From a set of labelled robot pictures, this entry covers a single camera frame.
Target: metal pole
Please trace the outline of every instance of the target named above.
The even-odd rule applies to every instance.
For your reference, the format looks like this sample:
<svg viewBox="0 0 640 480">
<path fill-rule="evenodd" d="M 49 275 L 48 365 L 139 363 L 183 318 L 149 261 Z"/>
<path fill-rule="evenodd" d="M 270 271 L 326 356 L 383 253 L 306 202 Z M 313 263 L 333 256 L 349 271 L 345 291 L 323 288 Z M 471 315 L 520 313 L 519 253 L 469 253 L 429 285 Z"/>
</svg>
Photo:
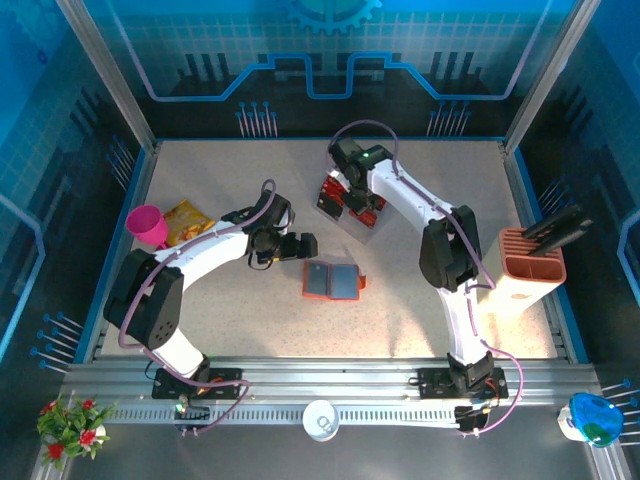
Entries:
<svg viewBox="0 0 640 480">
<path fill-rule="evenodd" d="M 600 0 L 582 0 L 567 20 L 553 55 L 541 70 L 533 87 L 525 97 L 505 136 L 505 149 L 514 152 L 531 126 L 551 87 L 567 64 L 567 60 L 580 40 Z"/>
<path fill-rule="evenodd" d="M 140 146 L 153 152 L 156 143 L 153 132 L 84 3 L 82 0 L 56 2 Z"/>
</svg>

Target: knife block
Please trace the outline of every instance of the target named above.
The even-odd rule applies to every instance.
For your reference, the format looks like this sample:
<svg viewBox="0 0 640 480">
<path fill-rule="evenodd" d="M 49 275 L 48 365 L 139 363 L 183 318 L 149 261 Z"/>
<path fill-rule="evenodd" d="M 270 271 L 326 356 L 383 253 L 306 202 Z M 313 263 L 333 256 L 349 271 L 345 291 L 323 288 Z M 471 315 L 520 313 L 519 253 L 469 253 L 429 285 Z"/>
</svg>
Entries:
<svg viewBox="0 0 640 480">
<path fill-rule="evenodd" d="M 481 313 L 517 317 L 566 280 L 562 250 L 552 250 L 544 257 L 530 257 L 528 253 L 538 244 L 522 238 L 524 231 L 524 228 L 501 230 L 485 256 L 484 266 L 496 288 L 479 291 Z"/>
</svg>

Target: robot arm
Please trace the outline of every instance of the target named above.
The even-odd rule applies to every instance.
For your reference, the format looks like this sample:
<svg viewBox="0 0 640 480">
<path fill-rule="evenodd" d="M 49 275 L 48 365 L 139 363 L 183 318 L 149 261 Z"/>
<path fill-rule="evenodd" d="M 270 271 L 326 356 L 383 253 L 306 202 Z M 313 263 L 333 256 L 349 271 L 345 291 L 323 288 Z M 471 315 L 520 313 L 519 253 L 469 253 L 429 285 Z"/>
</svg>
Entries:
<svg viewBox="0 0 640 480">
<path fill-rule="evenodd" d="M 255 257 L 258 265 L 268 268 L 274 261 L 312 258 L 318 253 L 312 234 L 303 233 L 297 239 L 295 233 L 287 232 L 294 213 L 289 201 L 277 194 L 255 222 L 228 231 L 228 227 L 239 225 L 260 211 L 270 194 L 263 192 L 255 206 L 225 215 L 213 229 L 176 247 L 154 253 L 130 252 L 107 299 L 104 309 L 107 321 L 120 328 L 145 278 L 171 254 L 180 252 L 160 271 L 152 291 L 142 297 L 127 334 L 182 377 L 208 381 L 208 357 L 194 347 L 178 327 L 183 292 L 220 265 L 247 255 L 249 266 Z"/>
<path fill-rule="evenodd" d="M 476 283 L 478 270 L 458 233 L 433 204 L 458 220 L 480 255 L 475 215 L 466 206 L 455 208 L 439 199 L 399 165 L 395 170 L 392 155 L 379 145 L 365 151 L 346 137 L 338 140 L 329 152 L 336 164 L 330 175 L 347 190 L 342 197 L 347 207 L 362 214 L 374 208 L 377 196 L 382 197 L 422 234 L 419 265 L 425 279 L 437 289 L 444 307 L 450 339 L 451 379 L 459 392 L 473 390 L 493 370 L 491 353 L 473 332 L 470 318 L 476 310 L 477 299 L 475 290 L 469 287 Z"/>
</svg>

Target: gear logo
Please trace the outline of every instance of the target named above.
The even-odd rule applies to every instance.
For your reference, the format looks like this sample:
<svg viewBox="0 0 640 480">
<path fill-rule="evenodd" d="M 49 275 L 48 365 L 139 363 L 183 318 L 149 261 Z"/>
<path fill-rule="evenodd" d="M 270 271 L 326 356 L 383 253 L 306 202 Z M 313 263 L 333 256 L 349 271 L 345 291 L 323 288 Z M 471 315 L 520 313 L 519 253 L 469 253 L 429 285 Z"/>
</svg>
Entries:
<svg viewBox="0 0 640 480">
<path fill-rule="evenodd" d="M 61 26 L 55 0 L 0 0 L 0 12 L 7 11 L 40 50 L 56 38 Z"/>
<path fill-rule="evenodd" d="M 279 0 L 290 20 L 297 20 L 300 28 L 310 27 L 313 33 L 335 31 L 347 33 L 349 27 L 359 28 L 371 19 L 380 0 Z"/>
</svg>

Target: potted plant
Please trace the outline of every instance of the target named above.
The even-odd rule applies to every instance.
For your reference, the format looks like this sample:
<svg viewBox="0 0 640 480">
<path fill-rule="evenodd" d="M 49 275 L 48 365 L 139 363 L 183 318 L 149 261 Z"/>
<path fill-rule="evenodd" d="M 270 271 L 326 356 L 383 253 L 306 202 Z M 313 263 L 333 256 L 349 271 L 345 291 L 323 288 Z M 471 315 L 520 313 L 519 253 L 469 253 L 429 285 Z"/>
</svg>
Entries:
<svg viewBox="0 0 640 480">
<path fill-rule="evenodd" d="M 109 440 L 102 422 L 114 408 L 115 405 L 98 407 L 95 398 L 75 400 L 69 408 L 60 402 L 60 397 L 45 405 L 38 418 L 38 433 L 47 447 L 42 464 L 53 463 L 61 470 L 63 455 L 90 454 L 95 458 L 103 442 Z"/>
</svg>

